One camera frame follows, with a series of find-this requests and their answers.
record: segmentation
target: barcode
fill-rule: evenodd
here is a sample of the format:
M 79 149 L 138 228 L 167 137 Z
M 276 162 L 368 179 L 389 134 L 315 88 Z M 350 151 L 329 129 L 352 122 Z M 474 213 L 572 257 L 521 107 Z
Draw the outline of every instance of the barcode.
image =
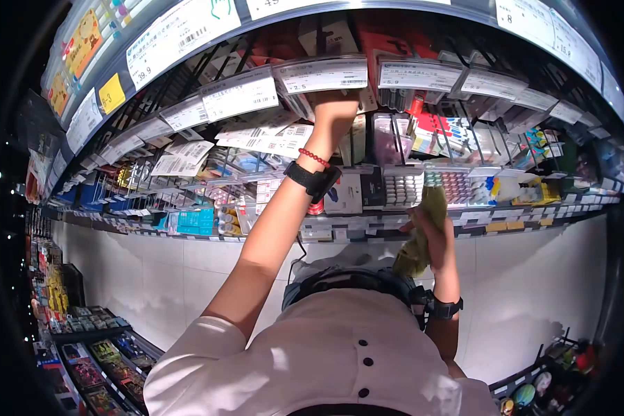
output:
M 204 33 L 206 33 L 206 27 L 201 27 L 200 29 L 198 29 L 196 32 L 191 33 L 189 35 L 187 35 L 186 38 L 184 38 L 182 41 L 180 41 L 178 43 L 178 48 L 182 49 L 183 46 L 185 46 L 186 44 L 188 44 L 189 42 L 192 42 L 194 39 L 200 37 L 201 35 L 203 35 Z

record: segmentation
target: black watch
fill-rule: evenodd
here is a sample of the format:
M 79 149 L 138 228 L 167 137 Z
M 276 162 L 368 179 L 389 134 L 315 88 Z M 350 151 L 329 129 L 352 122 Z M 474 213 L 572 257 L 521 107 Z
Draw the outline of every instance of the black watch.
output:
M 284 171 L 284 175 L 305 188 L 307 194 L 312 196 L 313 204 L 321 201 L 326 192 L 337 182 L 341 174 L 342 172 L 332 165 L 323 172 L 310 173 L 301 168 L 296 161 L 289 163 L 289 166 Z
M 462 298 L 456 304 L 447 304 L 437 299 L 433 291 L 425 290 L 422 286 L 414 287 L 409 291 L 409 302 L 412 305 L 424 305 L 425 312 L 430 316 L 434 316 L 440 320 L 449 320 L 453 318 L 459 310 L 462 310 L 464 302 Z

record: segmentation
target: product box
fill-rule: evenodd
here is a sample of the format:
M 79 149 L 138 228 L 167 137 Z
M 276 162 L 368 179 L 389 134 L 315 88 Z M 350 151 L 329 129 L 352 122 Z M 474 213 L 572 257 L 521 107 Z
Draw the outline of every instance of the product box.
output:
M 360 214 L 363 193 L 360 174 L 343 174 L 323 197 L 326 214 Z

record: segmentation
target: woman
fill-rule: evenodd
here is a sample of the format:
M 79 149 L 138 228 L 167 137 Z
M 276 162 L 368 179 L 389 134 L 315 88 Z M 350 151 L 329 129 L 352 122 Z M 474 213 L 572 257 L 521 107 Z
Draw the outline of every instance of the woman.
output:
M 324 171 L 356 115 L 356 97 L 317 93 L 314 131 L 296 161 L 302 169 Z M 245 349 L 312 201 L 298 182 L 283 180 L 224 285 L 150 372 L 150 415 L 496 413 L 485 383 L 453 361 L 460 282 L 452 222 L 439 230 L 420 209 L 402 231 L 427 236 L 433 307 L 451 305 L 448 316 L 431 314 L 423 332 L 412 313 L 416 296 L 407 293 L 411 277 L 383 261 L 307 267 L 287 287 L 280 317 Z

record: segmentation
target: white tile wall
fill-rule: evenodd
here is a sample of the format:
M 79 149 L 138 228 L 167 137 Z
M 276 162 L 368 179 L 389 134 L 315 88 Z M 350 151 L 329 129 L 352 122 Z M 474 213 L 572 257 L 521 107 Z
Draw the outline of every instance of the white tile wall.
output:
M 465 309 L 456 361 L 492 383 L 530 365 L 538 346 L 571 327 L 590 337 L 606 267 L 602 217 L 565 229 L 456 240 Z M 222 286 L 242 244 L 124 236 L 58 223 L 54 236 L 84 275 L 88 304 L 109 307 L 162 349 L 173 344 Z M 337 255 L 395 256 L 401 243 L 305 244 L 306 262 Z M 280 313 L 295 244 L 259 316 L 252 339 Z M 428 270 L 421 282 L 432 288 Z

